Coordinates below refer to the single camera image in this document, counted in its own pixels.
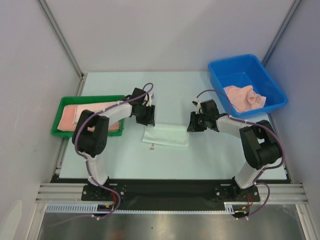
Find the white light blue towel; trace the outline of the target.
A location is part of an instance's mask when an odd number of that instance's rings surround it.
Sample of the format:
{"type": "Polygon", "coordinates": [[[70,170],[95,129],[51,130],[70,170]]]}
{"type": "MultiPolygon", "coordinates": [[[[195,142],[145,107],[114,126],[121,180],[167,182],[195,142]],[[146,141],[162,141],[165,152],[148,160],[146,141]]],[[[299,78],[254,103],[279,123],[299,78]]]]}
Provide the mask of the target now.
{"type": "Polygon", "coordinates": [[[142,142],[173,148],[188,148],[189,133],[187,127],[183,125],[156,124],[145,127],[142,142]]]}

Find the pink cartoon face towel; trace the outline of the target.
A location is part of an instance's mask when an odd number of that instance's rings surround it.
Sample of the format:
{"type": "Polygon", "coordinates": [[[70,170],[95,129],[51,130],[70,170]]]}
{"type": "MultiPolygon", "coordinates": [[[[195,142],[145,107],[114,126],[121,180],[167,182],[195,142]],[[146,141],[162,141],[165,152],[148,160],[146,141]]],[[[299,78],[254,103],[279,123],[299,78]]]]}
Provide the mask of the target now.
{"type": "Polygon", "coordinates": [[[89,110],[91,112],[98,112],[101,110],[104,110],[112,105],[114,105],[116,102],[99,102],[99,103],[87,103],[87,104],[79,104],[74,111],[74,117],[72,123],[76,126],[78,123],[78,120],[80,119],[81,113],[84,110],[89,110]]]}

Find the pale pink towel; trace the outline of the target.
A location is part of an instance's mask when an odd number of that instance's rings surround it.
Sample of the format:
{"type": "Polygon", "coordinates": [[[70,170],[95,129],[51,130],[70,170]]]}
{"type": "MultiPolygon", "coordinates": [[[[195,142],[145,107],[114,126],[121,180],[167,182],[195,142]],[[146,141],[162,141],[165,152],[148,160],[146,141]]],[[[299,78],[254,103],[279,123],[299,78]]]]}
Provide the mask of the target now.
{"type": "Polygon", "coordinates": [[[261,109],[266,104],[267,98],[256,93],[252,85],[244,87],[230,85],[225,87],[224,91],[238,113],[261,109]]]}

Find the pink terry towel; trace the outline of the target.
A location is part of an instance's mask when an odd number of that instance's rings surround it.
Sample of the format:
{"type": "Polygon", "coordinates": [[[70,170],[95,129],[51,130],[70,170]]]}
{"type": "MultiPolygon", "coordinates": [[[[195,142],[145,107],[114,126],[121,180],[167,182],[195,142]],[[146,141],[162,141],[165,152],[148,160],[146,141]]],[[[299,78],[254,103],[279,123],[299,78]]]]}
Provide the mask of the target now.
{"type": "Polygon", "coordinates": [[[77,105],[66,105],[63,108],[62,116],[59,121],[57,129],[62,132],[74,132],[76,126],[74,125],[74,118],[77,105]]]}

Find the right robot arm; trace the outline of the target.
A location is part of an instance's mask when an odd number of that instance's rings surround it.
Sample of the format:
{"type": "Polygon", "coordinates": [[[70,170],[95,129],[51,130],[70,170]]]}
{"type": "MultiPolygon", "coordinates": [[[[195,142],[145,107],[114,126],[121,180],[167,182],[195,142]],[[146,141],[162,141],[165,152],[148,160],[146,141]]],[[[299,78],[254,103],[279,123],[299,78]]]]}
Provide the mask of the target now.
{"type": "Polygon", "coordinates": [[[190,113],[188,132],[213,130],[226,133],[241,140],[245,163],[234,177],[230,195],[236,201],[248,196],[248,188],[253,186],[266,170],[273,170],[284,164],[284,151],[280,139],[267,120],[250,122],[219,113],[214,100],[192,102],[196,111],[190,113]]]}

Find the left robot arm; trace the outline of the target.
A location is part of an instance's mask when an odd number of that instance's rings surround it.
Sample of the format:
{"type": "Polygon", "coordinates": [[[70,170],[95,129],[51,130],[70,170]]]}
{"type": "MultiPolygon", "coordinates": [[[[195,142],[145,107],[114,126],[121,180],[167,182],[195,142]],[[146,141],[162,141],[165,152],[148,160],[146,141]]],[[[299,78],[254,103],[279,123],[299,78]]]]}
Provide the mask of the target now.
{"type": "Polygon", "coordinates": [[[137,124],[155,126],[155,106],[151,89],[135,88],[132,94],[97,110],[85,109],[72,136],[75,152],[84,158],[88,181],[94,185],[92,194],[99,200],[110,195],[105,183],[109,176],[101,154],[106,148],[109,127],[123,119],[135,117],[137,124]]]}

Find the blue plastic bin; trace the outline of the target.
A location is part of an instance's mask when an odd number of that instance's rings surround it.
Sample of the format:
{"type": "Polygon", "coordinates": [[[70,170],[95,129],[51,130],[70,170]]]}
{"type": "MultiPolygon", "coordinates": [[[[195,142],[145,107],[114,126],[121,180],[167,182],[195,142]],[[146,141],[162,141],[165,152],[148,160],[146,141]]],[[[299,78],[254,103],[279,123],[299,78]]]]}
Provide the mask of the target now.
{"type": "Polygon", "coordinates": [[[215,60],[208,64],[208,69],[210,71],[210,83],[219,92],[217,95],[224,110],[235,118],[248,119],[270,114],[288,103],[284,91],[255,55],[245,54],[215,60]],[[238,112],[234,105],[229,105],[231,98],[226,97],[224,88],[229,86],[238,88],[252,86],[255,93],[266,97],[264,107],[238,112]]]}

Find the green plastic tray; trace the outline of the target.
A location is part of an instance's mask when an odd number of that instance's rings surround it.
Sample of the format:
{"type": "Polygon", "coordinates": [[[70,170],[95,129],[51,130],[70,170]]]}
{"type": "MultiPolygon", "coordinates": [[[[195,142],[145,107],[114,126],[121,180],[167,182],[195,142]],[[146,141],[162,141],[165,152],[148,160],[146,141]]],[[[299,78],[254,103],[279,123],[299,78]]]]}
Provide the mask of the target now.
{"type": "Polygon", "coordinates": [[[66,96],[60,100],[56,116],[52,125],[51,134],[61,138],[71,138],[74,132],[60,131],[57,129],[62,117],[63,109],[67,105],[83,105],[92,103],[116,102],[123,99],[124,95],[98,95],[98,96],[66,96]]]}

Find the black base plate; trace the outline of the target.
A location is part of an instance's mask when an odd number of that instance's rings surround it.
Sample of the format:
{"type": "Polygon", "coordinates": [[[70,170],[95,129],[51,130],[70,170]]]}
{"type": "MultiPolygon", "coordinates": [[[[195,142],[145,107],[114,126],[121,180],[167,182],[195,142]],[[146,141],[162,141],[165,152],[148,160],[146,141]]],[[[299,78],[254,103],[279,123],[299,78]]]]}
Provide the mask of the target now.
{"type": "Polygon", "coordinates": [[[50,183],[84,184],[83,202],[111,202],[119,194],[118,203],[152,205],[156,203],[208,206],[210,203],[259,203],[266,197],[265,186],[239,189],[233,180],[109,179],[101,188],[85,179],[66,179],[55,175],[50,183]]]}

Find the aluminium frame rail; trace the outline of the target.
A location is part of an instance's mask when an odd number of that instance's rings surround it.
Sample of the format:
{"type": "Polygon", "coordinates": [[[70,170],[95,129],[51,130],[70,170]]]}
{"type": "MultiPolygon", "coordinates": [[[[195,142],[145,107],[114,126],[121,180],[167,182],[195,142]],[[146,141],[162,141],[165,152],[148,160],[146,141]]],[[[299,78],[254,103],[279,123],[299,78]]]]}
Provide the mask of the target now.
{"type": "MultiPolygon", "coordinates": [[[[36,203],[83,203],[83,183],[42,183],[36,203]]],[[[307,205],[309,203],[302,184],[269,184],[268,204],[307,205]]]]}

